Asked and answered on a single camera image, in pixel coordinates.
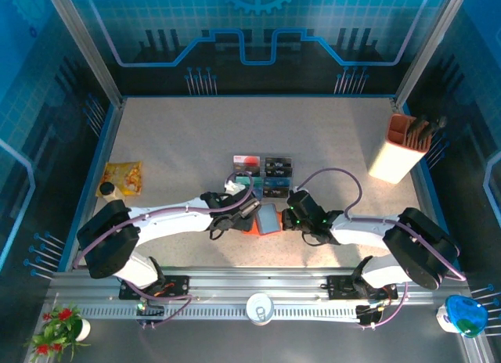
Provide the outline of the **orange card holder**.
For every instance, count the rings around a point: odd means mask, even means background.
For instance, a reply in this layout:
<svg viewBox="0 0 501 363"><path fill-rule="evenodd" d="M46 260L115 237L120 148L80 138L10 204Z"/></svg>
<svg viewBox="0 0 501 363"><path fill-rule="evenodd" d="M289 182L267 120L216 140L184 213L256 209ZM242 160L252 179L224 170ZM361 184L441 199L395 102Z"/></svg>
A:
<svg viewBox="0 0 501 363"><path fill-rule="evenodd" d="M274 203L264 204L257 212L252 227L244 235L270 235L282 231L281 213L277 211Z"/></svg>

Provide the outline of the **white orange knife block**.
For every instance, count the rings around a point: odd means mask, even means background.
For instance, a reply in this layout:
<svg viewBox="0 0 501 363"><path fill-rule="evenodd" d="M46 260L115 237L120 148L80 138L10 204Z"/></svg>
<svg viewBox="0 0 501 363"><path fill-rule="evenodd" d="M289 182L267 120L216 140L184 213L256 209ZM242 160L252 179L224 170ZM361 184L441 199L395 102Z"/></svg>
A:
<svg viewBox="0 0 501 363"><path fill-rule="evenodd" d="M368 173L371 177L398 184L427 154L431 138L428 137L426 142L418 142L418 135L428 124L426 120L412 136L411 146L405 144L407 130L415 119L404 114L391 116L383 138L370 157Z"/></svg>

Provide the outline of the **yellow snack bag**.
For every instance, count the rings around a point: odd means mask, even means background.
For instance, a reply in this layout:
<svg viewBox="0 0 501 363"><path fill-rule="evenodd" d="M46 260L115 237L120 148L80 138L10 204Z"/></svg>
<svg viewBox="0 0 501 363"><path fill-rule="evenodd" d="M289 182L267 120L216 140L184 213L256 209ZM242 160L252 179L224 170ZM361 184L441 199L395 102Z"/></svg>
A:
<svg viewBox="0 0 501 363"><path fill-rule="evenodd" d="M142 161L106 163L98 187L112 183L124 196L139 196L142 193Z"/></svg>

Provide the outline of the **black capped beige bottle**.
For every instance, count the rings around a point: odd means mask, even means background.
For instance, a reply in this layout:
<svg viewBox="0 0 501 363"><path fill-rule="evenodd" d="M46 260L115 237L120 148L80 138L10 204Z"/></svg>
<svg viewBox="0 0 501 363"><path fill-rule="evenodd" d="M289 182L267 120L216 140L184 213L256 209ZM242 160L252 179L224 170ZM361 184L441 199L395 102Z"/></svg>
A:
<svg viewBox="0 0 501 363"><path fill-rule="evenodd" d="M101 197L108 203L116 200L125 201L125 196L122 191L109 181L105 181L99 186L99 192Z"/></svg>

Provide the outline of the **black connector box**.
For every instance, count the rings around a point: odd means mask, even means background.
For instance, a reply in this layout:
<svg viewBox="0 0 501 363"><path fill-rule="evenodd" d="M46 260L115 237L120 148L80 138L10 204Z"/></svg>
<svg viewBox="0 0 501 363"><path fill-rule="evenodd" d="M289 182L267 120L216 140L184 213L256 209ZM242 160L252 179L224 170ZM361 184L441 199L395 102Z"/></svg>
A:
<svg viewBox="0 0 501 363"><path fill-rule="evenodd" d="M164 316L165 309L162 305L151 304L143 298L136 304L135 318L142 328L156 325Z"/></svg>
<svg viewBox="0 0 501 363"><path fill-rule="evenodd" d="M384 319L384 311L390 307L389 303L358 305L355 307L355 315L359 325L364 328L375 329L377 326L388 323L389 318Z"/></svg>

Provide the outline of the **white cup with blue lid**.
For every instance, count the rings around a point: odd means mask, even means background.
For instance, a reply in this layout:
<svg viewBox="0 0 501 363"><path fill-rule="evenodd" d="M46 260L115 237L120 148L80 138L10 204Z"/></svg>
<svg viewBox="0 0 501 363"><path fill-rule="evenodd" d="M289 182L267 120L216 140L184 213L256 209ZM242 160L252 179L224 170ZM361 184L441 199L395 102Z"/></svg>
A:
<svg viewBox="0 0 501 363"><path fill-rule="evenodd" d="M475 299L451 295L437 309L436 319L445 332L475 338L488 324L488 311Z"/></svg>

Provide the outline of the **red flowered potted plant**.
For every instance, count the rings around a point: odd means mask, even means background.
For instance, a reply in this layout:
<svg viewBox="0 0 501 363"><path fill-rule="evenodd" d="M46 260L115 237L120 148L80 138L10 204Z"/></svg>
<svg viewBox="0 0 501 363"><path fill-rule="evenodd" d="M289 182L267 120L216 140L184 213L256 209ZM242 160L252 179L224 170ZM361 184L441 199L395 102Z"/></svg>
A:
<svg viewBox="0 0 501 363"><path fill-rule="evenodd" d="M77 350L88 346L85 340L90 332L91 324L81 315L78 306L55 305L42 314L40 331L25 343L31 349L29 363L43 363L50 358L61 362L64 354L73 361Z"/></svg>

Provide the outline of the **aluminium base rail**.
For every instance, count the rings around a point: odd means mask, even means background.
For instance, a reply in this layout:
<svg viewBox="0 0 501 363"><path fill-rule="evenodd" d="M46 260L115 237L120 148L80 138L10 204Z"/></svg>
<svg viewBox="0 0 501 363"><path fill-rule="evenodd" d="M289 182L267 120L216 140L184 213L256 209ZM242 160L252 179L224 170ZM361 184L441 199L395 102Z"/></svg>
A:
<svg viewBox="0 0 501 363"><path fill-rule="evenodd" d="M280 304L328 301L321 288L330 275L350 275L352 268L165 268L165 276L189 276L189 294L196 304L243 304L255 293L265 293ZM60 304L113 304L121 284L114 277L93 279L86 270L57 273L45 301Z"/></svg>

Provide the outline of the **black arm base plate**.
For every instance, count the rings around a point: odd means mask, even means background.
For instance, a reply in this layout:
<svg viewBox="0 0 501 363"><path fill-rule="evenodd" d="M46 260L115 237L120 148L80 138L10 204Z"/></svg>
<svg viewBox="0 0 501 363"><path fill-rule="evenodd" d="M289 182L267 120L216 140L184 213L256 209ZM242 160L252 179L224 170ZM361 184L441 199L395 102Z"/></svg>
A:
<svg viewBox="0 0 501 363"><path fill-rule="evenodd" d="M118 293L120 300L139 300L142 297L142 295L134 291L125 280L120 279L119 282L121 283ZM189 276L168 275L165 279L165 284L142 289L142 292L152 297L176 297L186 295L189 292Z"/></svg>
<svg viewBox="0 0 501 363"><path fill-rule="evenodd" d="M328 292L330 300L397 300L396 289L374 288L362 278L350 275L326 277L322 288Z"/></svg>

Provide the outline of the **black handled knife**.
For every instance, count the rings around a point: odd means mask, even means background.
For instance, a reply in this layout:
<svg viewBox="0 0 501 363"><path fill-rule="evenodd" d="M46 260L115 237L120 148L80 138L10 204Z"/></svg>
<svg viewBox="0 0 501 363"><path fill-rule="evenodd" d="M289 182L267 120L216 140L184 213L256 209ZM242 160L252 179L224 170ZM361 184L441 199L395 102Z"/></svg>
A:
<svg viewBox="0 0 501 363"><path fill-rule="evenodd" d="M405 144L410 147L411 146L411 141L412 141L412 136L414 133L420 128L421 124L425 121L425 117L417 117L409 126L407 133L406 133L406 139L405 139Z"/></svg>
<svg viewBox="0 0 501 363"><path fill-rule="evenodd" d="M426 142L427 138L436 131L437 127L438 125L435 122L428 123L418 135L418 142Z"/></svg>
<svg viewBox="0 0 501 363"><path fill-rule="evenodd" d="M430 124L430 136L433 137L438 131L443 129L447 125L447 117L439 117L436 121Z"/></svg>

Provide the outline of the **aluminium frame post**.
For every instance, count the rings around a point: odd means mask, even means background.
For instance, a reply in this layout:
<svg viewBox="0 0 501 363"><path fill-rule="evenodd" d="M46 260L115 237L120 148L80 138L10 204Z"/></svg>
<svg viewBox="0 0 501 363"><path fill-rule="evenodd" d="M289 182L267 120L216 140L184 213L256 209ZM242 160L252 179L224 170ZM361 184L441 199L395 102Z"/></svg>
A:
<svg viewBox="0 0 501 363"><path fill-rule="evenodd" d="M447 30L459 12L464 0L445 0L441 10L431 27L430 32L425 37L418 53L411 62L400 83L394 97L394 107L396 111L402 112L406 100L415 88L417 82L425 71L432 56L441 44Z"/></svg>
<svg viewBox="0 0 501 363"><path fill-rule="evenodd" d="M65 24L75 44L91 68L110 103L117 109L122 107L123 97L88 32L74 3L71 0L50 0Z"/></svg>

